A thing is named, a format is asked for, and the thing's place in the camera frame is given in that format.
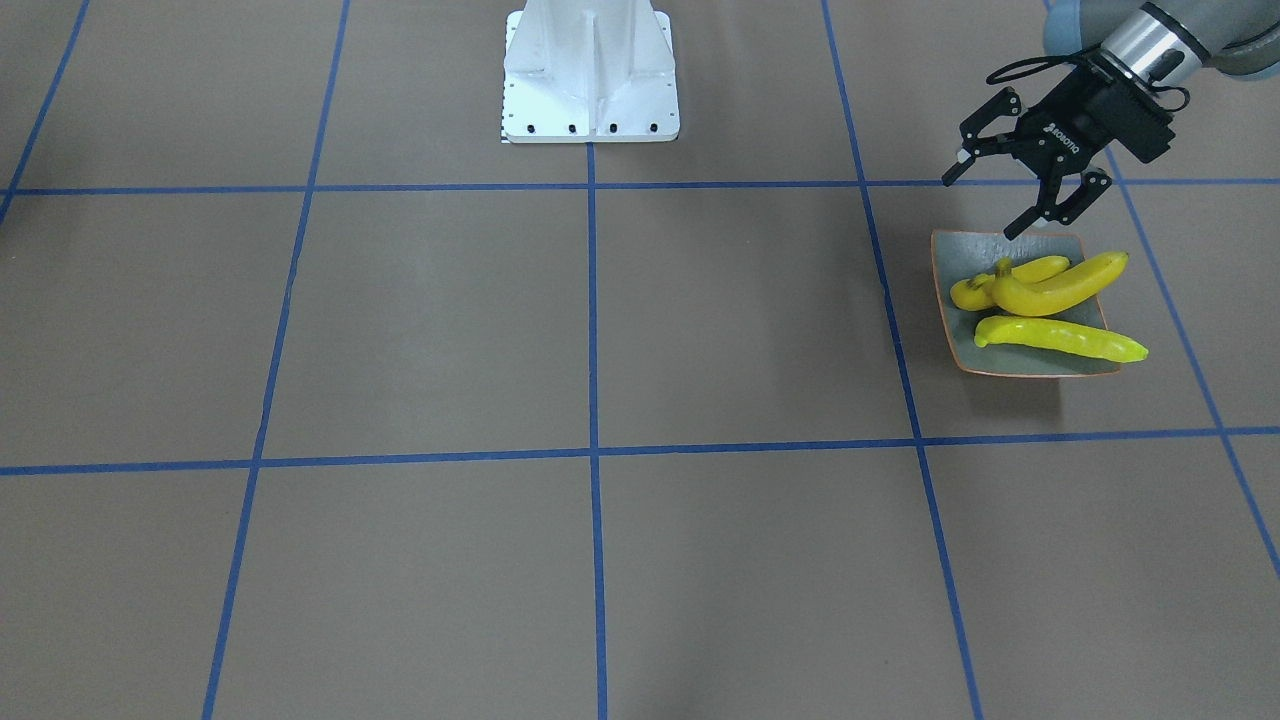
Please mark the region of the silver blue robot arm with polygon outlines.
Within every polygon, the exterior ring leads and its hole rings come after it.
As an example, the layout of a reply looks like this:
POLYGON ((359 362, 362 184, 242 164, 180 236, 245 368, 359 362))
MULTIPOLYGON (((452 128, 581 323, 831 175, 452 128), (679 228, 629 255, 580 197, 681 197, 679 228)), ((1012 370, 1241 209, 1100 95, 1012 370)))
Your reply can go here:
POLYGON ((997 94, 957 128, 960 147, 943 173, 951 186, 978 160, 1007 156, 1038 181, 1034 202, 1010 222, 1015 240, 1034 225, 1069 225, 1112 184, 1094 159, 1112 143, 1152 163, 1174 141, 1185 82, 1213 69, 1240 81, 1277 74, 1275 1, 1056 1, 1041 56, 987 77, 997 94))

